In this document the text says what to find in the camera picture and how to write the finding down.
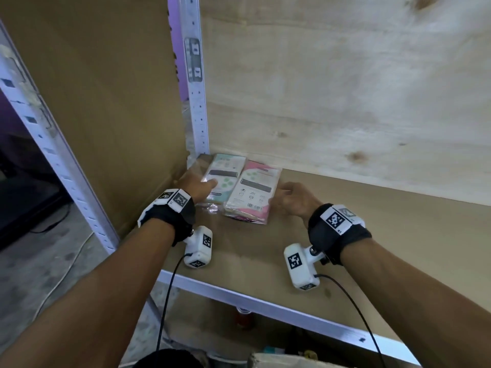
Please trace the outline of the person's right hand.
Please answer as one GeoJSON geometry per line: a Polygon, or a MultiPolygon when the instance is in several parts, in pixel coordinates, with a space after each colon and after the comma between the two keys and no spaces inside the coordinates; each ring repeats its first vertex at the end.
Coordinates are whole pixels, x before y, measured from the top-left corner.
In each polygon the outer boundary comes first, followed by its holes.
{"type": "Polygon", "coordinates": [[[323,205],[302,183],[296,182],[296,190],[294,192],[296,198],[295,208],[296,214],[293,216],[299,217],[305,226],[308,224],[313,213],[323,205]]]}

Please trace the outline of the person's left hand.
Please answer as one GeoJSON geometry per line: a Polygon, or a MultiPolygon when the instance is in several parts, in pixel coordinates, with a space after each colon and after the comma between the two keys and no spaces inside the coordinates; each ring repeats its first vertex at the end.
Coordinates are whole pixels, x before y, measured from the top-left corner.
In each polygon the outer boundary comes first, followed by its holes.
{"type": "Polygon", "coordinates": [[[199,197],[199,183],[201,181],[201,177],[198,174],[188,170],[180,179],[174,181],[174,186],[188,193],[192,197],[194,204],[199,204],[206,200],[206,198],[199,197]]]}

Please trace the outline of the green plastic-wrapped packet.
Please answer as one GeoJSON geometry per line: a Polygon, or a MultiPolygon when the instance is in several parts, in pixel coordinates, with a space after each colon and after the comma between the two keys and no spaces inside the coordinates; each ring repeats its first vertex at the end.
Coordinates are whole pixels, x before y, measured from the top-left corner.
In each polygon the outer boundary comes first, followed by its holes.
{"type": "Polygon", "coordinates": [[[206,182],[215,179],[217,185],[198,206],[225,204],[238,182],[246,160],[245,156],[215,154],[201,181],[206,182]]]}

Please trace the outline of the pink plastic-wrapped packet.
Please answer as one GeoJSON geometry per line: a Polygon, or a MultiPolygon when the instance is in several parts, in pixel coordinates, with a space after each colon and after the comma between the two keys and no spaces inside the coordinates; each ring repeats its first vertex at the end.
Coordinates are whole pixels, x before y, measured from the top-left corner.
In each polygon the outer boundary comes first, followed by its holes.
{"type": "Polygon", "coordinates": [[[249,223],[267,224],[282,168],[248,160],[229,199],[224,215],[249,223]]]}

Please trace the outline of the person's left forearm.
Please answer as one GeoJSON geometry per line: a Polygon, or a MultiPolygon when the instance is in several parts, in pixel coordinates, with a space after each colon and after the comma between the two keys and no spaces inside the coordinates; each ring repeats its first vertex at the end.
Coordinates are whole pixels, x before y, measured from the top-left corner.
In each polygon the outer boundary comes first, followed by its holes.
{"type": "Polygon", "coordinates": [[[144,223],[22,332],[0,368],[118,368],[174,236],[144,223]]]}

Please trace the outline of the person's right forearm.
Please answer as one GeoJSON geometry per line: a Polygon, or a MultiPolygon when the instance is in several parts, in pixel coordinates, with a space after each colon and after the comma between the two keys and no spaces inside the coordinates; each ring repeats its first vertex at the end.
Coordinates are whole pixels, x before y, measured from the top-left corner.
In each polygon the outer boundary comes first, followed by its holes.
{"type": "Polygon", "coordinates": [[[369,238],[342,265],[423,368],[491,368],[491,313],[369,238]]]}

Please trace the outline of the white perforated metal shelf upright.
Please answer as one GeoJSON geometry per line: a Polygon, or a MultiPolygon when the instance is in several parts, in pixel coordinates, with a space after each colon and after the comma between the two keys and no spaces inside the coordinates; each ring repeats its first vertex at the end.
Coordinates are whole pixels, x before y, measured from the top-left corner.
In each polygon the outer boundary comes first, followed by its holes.
{"type": "Polygon", "coordinates": [[[206,91],[205,91],[205,71],[203,58],[203,43],[200,24],[200,2],[199,0],[178,0],[181,35],[183,41],[184,63],[185,63],[185,78],[187,80],[189,110],[192,120],[194,149],[196,155],[210,154],[207,107],[206,107],[206,91]],[[197,38],[201,43],[201,57],[203,68],[202,82],[188,82],[186,55],[184,47],[185,38],[197,38]]]}
{"type": "Polygon", "coordinates": [[[110,255],[120,238],[0,19],[0,89],[110,255]]]}

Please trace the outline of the brown shelf board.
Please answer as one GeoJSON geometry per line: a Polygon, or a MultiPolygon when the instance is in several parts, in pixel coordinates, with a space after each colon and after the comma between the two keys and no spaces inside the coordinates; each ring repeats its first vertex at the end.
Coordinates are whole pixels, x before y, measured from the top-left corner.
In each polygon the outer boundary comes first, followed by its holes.
{"type": "MultiPolygon", "coordinates": [[[[491,206],[457,202],[284,169],[281,181],[303,183],[323,203],[343,204],[365,220],[374,239],[402,260],[491,313],[491,206]]],[[[178,274],[309,315],[364,330],[332,281],[294,288],[284,259],[292,243],[308,245],[300,218],[273,211],[266,225],[197,211],[213,231],[212,260],[178,274]]]]}

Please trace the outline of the red can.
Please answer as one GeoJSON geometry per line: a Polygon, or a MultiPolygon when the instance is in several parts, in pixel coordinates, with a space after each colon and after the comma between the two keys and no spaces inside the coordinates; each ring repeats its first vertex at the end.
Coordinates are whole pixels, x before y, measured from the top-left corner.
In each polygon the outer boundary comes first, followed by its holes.
{"type": "Polygon", "coordinates": [[[237,328],[241,330],[251,330],[254,327],[255,323],[254,313],[247,309],[237,307],[235,322],[237,328]]]}

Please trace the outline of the grey label sticker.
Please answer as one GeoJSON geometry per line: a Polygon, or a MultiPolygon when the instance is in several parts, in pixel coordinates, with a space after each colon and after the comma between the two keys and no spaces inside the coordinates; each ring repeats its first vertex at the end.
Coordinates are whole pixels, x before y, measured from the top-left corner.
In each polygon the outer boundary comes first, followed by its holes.
{"type": "Polygon", "coordinates": [[[188,82],[203,81],[201,43],[197,38],[184,39],[188,82]]]}

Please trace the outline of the plywood back panel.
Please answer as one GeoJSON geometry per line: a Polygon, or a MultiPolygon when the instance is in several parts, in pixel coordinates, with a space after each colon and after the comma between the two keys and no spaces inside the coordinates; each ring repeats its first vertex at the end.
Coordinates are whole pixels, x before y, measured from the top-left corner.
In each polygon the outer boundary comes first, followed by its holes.
{"type": "Polygon", "coordinates": [[[491,0],[199,0],[212,153],[491,205],[491,0]]]}

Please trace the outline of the brown cardboard side panel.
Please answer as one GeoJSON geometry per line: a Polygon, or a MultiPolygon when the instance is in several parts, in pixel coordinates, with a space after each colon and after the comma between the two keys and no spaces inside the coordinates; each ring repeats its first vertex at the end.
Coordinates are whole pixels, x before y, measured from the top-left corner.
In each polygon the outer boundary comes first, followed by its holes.
{"type": "Polygon", "coordinates": [[[167,0],[0,0],[0,20],[124,238],[186,170],[167,0]]]}

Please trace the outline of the black furniture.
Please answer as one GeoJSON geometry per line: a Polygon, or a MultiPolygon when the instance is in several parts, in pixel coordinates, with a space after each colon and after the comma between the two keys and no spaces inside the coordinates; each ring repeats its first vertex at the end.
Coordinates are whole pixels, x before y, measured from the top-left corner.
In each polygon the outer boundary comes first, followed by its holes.
{"type": "Polygon", "coordinates": [[[0,90],[0,251],[25,234],[46,234],[72,199],[0,90]]]}

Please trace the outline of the white metal shelf rail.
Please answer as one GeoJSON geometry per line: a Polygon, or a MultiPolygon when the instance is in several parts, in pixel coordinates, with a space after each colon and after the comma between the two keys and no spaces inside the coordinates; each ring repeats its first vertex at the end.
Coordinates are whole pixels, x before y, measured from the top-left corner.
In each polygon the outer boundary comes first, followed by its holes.
{"type": "MultiPolygon", "coordinates": [[[[169,284],[172,272],[161,270],[157,282],[169,284]]],[[[204,296],[235,307],[247,309],[251,312],[285,322],[296,327],[301,327],[353,346],[377,352],[368,331],[352,328],[314,315],[309,315],[288,307],[270,303],[259,298],[251,297],[239,292],[224,289],[219,286],[201,282],[181,274],[177,274],[173,286],[199,296],[204,296]]],[[[377,346],[383,355],[420,366],[420,363],[409,351],[404,343],[379,335],[375,335],[377,346]]]]}

